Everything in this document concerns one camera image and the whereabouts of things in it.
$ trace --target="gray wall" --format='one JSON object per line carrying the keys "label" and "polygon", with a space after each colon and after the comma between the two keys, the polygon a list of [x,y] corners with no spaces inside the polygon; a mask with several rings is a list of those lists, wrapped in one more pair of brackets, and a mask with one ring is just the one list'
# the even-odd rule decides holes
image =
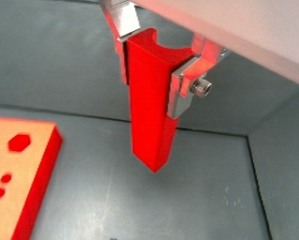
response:
{"label": "gray wall", "polygon": [[299,96],[250,133],[273,239],[299,239]]}
{"label": "gray wall", "polygon": [[[190,45],[191,33],[143,9],[159,42]],[[98,4],[0,1],[0,104],[130,120],[110,28]],[[213,91],[195,98],[181,128],[245,135],[299,86],[233,54],[210,72]]]}

